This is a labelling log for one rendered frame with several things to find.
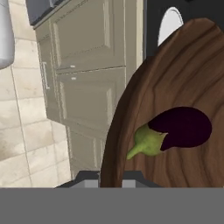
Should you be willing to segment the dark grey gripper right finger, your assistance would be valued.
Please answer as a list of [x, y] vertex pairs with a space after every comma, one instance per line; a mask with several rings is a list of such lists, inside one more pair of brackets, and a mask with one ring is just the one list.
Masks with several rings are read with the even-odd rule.
[[122, 176], [122, 188], [158, 187], [144, 177], [141, 171], [125, 171]]

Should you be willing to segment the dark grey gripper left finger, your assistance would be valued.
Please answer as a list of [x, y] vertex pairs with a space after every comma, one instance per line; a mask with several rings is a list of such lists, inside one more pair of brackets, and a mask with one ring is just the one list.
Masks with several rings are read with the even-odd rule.
[[59, 188], [98, 188], [99, 177], [99, 171], [79, 171], [75, 179], [59, 185]]

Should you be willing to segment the white round microwave plate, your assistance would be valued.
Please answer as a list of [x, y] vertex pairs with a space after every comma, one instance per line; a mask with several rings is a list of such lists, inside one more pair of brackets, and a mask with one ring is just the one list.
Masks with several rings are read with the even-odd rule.
[[160, 46], [173, 32], [184, 24], [181, 13], [176, 7], [170, 7], [164, 13], [158, 32], [157, 45]]

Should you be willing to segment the purple eggplant with green stem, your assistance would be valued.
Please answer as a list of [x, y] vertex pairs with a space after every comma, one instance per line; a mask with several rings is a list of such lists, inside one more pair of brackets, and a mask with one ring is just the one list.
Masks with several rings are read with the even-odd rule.
[[193, 148], [202, 145], [212, 133], [209, 118], [190, 107], [168, 109], [139, 127], [134, 135], [134, 146], [127, 159], [138, 153], [156, 156], [172, 147]]

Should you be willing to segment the beige drawer front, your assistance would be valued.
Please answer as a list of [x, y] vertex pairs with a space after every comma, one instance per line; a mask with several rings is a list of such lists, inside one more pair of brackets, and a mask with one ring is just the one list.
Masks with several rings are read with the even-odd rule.
[[126, 69], [116, 67], [57, 77], [61, 121], [71, 128], [108, 133], [126, 86]]
[[102, 166], [106, 133], [87, 128], [66, 128], [72, 176], [79, 171], [99, 171]]

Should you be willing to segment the white rounded object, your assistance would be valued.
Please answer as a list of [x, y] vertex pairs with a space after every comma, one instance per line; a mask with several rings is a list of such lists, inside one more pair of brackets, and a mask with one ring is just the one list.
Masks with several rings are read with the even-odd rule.
[[15, 58], [15, 39], [8, 0], [0, 0], [0, 70], [9, 67]]

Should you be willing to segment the brown wooden bowl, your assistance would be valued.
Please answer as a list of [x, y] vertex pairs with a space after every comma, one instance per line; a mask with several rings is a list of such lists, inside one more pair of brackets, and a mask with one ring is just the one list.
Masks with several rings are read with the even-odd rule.
[[[213, 125], [208, 141], [155, 157], [128, 158], [136, 129], [179, 106], [208, 116]], [[121, 186], [129, 170], [164, 187], [224, 187], [224, 31], [209, 19], [192, 19], [177, 29], [125, 88], [108, 131], [101, 186]]]

